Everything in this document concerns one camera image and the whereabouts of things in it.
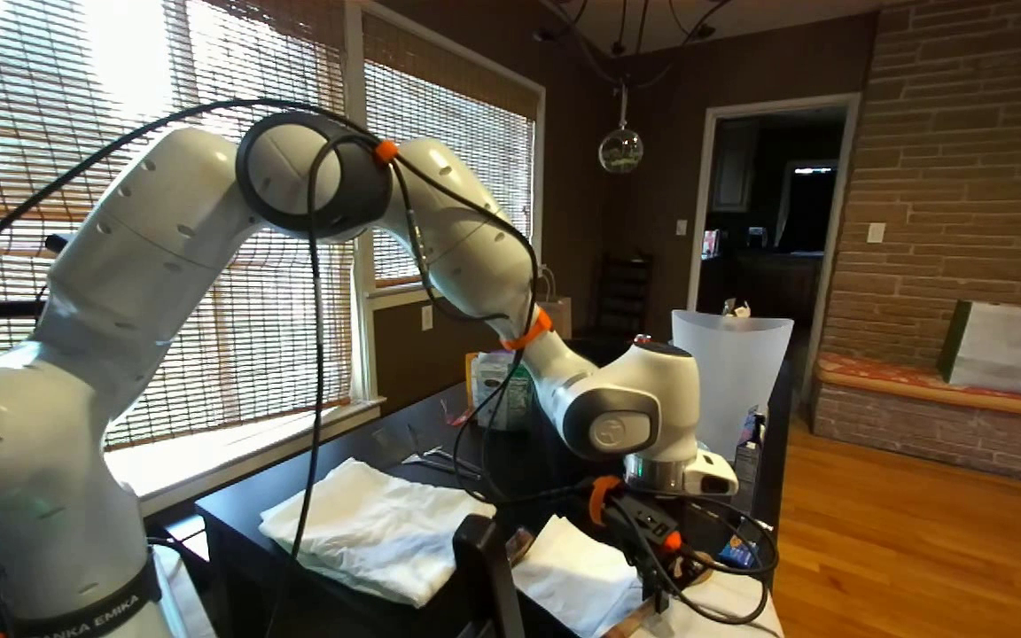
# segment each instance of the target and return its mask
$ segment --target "orange object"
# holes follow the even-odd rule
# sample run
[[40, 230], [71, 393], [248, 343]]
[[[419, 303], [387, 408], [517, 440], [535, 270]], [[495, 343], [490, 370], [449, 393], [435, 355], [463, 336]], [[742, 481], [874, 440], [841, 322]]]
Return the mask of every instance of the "orange object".
[[591, 490], [588, 490], [588, 521], [607, 530], [607, 498], [619, 487], [619, 477], [600, 477], [591, 479]]
[[393, 163], [400, 158], [400, 146], [384, 139], [384, 143], [377, 143], [371, 152], [377, 152], [379, 163]]
[[659, 538], [659, 550], [670, 552], [670, 558], [680, 552], [680, 550], [685, 550], [685, 537], [680, 537], [677, 530], [665, 533], [665, 537]]
[[524, 336], [503, 341], [503, 349], [520, 350], [520, 349], [535, 343], [542, 335], [552, 335], [552, 319], [547, 308], [535, 312], [533, 329], [524, 329]]

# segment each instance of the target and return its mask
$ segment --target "window blind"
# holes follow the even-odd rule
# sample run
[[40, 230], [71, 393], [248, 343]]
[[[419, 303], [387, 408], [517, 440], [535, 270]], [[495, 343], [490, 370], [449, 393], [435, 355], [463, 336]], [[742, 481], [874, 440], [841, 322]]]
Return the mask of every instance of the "window blind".
[[[339, 5], [318, 5], [339, 26]], [[0, 217], [129, 127], [178, 106], [279, 97], [335, 106], [339, 46], [277, 11], [242, 13], [205, 0], [0, 0]], [[255, 111], [191, 123], [236, 139]], [[81, 175], [0, 233], [0, 303], [42, 298], [51, 233], [74, 233], [90, 205], [143, 149]], [[350, 252], [322, 246], [325, 403], [350, 397]], [[33, 319], [0, 319], [0, 355]], [[143, 400], [107, 446], [236, 425], [311, 408], [311, 280], [303, 243], [260, 230], [172, 341]]]
[[[445, 143], [535, 243], [537, 90], [463, 55], [364, 13], [364, 119], [387, 139]], [[387, 230], [371, 239], [377, 283], [410, 283], [416, 260]]]

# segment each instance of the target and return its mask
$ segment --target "wooden floor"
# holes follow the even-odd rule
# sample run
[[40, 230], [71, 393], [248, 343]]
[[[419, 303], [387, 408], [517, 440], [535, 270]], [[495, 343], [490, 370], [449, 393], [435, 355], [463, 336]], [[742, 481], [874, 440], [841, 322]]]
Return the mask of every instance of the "wooden floor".
[[790, 434], [776, 609], [790, 638], [1021, 638], [1021, 481]]

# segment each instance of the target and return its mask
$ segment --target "table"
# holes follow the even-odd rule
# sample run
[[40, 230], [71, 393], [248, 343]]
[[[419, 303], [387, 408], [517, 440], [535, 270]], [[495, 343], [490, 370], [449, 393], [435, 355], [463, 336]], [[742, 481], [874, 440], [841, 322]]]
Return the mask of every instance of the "table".
[[[578, 460], [568, 453], [568, 446], [555, 440], [550, 421], [533, 410], [520, 414], [524, 434], [487, 434], [487, 436], [463, 436], [458, 440], [458, 425], [449, 425], [454, 414], [463, 410], [463, 389], [449, 388], [425, 400], [416, 400], [393, 414], [384, 414], [339, 440], [328, 440], [318, 446], [318, 468], [314, 477], [325, 477], [347, 459], [359, 459], [364, 465], [377, 465], [384, 473], [433, 481], [433, 487], [458, 487], [454, 477], [425, 468], [425, 465], [404, 465], [410, 453], [423, 452], [459, 452], [463, 460], [481, 465], [490, 479], [503, 492], [537, 492], [550, 487], [569, 487], [584, 477], [619, 477], [619, 460]], [[269, 603], [277, 598], [277, 589], [288, 577], [288, 624], [279, 624], [279, 634], [458, 634], [463, 628], [459, 597], [454, 584], [445, 584], [425, 609], [393, 605], [371, 597], [359, 597], [344, 584], [334, 584], [318, 573], [288, 572], [288, 558], [260, 533], [260, 514], [290, 492], [303, 487], [307, 453], [296, 453], [290, 460], [279, 460], [260, 477], [248, 477], [233, 487], [222, 487], [194, 505], [194, 512], [205, 517], [208, 537], [208, 559], [214, 572], [222, 577], [225, 589], [225, 634], [248, 638], [267, 634]], [[537, 530], [547, 514], [533, 512], [509, 512], [498, 508], [503, 533], [509, 526]], [[524, 597], [520, 609], [527, 621], [527, 634], [568, 634], [533, 605]]]

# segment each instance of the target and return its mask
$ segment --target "ceiling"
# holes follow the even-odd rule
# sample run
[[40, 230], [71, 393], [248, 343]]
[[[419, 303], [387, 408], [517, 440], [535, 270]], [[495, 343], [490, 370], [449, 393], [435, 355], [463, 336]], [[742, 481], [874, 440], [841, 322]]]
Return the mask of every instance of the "ceiling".
[[709, 38], [870, 13], [891, 0], [542, 0], [542, 5], [555, 13], [555, 21], [537, 31], [542, 38], [547, 37], [555, 38], [575, 29], [607, 58], [634, 58]]

